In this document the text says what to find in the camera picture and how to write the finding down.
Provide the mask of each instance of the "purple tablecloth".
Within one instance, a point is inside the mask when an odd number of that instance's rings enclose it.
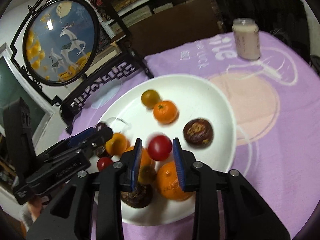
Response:
[[[237,57],[232,33],[184,44],[146,60],[155,76],[201,76],[226,94],[238,128],[233,168],[245,175],[293,238],[320,199],[320,82],[306,62],[270,34],[260,32],[260,44],[262,56],[255,62]],[[95,126],[112,103],[145,80],[144,73],[138,73],[95,92],[91,105],[75,121],[73,135]],[[60,139],[67,137],[63,132]],[[192,216],[155,227],[123,224],[124,238],[188,240],[192,224]]]

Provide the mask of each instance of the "cherry tomato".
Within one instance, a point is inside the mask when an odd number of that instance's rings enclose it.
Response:
[[[153,137],[148,146],[148,153],[151,159],[155,161],[166,160],[172,150],[172,142],[165,135]]]
[[[110,164],[112,164],[113,161],[108,157],[102,157],[97,161],[97,168],[99,171],[102,171],[106,167],[108,167]]]

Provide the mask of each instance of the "moon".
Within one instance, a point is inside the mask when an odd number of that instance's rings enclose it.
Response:
[[[71,10],[71,6],[72,6],[71,2],[62,2],[58,4],[56,13],[60,17],[60,19],[68,15],[68,13]]]

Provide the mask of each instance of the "metal screw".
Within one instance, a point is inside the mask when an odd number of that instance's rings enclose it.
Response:
[[[230,171],[230,175],[232,176],[232,177],[238,177],[239,176],[239,171],[237,171],[237,170],[231,170]]]
[[[194,162],[194,163],[193,163],[193,166],[194,166],[195,168],[201,168],[201,167],[203,166],[203,163],[202,163],[202,162]]]
[[[113,164],[113,167],[116,168],[116,169],[119,169],[119,168],[121,168],[122,166],[123,166],[123,164],[122,164],[121,162],[115,162],[115,163]]]
[[[87,172],[86,171],[79,171],[78,172],[78,177],[79,178],[84,178],[85,176],[87,176]]]

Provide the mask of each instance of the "deer painting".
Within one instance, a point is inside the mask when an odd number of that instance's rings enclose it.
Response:
[[[60,55],[55,54],[53,52],[53,48],[51,48],[51,51],[49,53],[49,58],[51,59],[51,63],[53,63],[53,58],[55,58],[57,60],[56,63],[52,64],[52,70],[57,73],[58,72],[58,68],[63,67],[65,71],[70,72],[68,69],[68,66],[64,63],[62,57],[60,57]]]
[[[79,52],[77,53],[78,56],[81,53],[86,58],[88,58],[88,56],[84,52],[85,42],[81,41],[81,40],[78,40],[77,36],[72,31],[68,30],[68,28],[72,27],[74,24],[75,24],[75,22],[73,22],[73,24],[71,24],[71,25],[68,25],[68,23],[67,23],[67,25],[62,28],[62,32],[60,33],[60,37],[63,36],[63,35],[67,35],[69,37],[69,39],[70,39],[70,43],[62,46],[60,53],[65,58],[67,63],[69,63],[74,68],[77,68],[78,66],[69,59],[68,53],[70,51],[73,51],[74,49],[78,49],[79,50]]]

